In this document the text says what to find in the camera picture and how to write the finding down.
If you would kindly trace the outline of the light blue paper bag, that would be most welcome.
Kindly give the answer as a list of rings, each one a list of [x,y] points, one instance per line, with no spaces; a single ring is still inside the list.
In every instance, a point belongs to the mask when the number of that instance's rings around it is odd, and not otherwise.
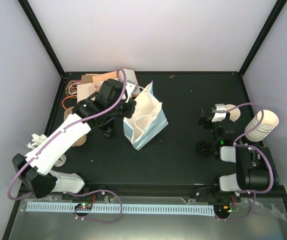
[[[141,150],[169,123],[160,102],[149,83],[134,99],[135,110],[131,118],[123,119],[123,133],[137,151]]]

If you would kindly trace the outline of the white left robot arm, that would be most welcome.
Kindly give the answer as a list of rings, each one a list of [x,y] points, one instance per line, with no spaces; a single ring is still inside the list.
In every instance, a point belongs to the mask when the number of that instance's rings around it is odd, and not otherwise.
[[[62,155],[92,129],[112,132],[114,118],[131,118],[136,102],[131,98],[136,84],[108,79],[98,92],[77,103],[64,122],[38,147],[26,155],[17,154],[12,163],[16,177],[40,199],[53,192],[70,192],[87,199],[91,187],[76,173],[62,173],[52,168]]]

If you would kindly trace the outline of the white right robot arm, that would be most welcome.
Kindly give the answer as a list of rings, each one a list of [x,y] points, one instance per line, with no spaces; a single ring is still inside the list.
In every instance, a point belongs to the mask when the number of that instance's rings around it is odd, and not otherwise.
[[[240,110],[232,104],[217,104],[212,114],[200,110],[199,125],[210,130],[214,142],[200,141],[196,152],[204,157],[214,156],[217,160],[233,163],[235,173],[215,178],[211,185],[211,197],[221,202],[231,193],[264,194],[279,186],[279,176],[268,147],[252,147],[234,140],[236,121]]]

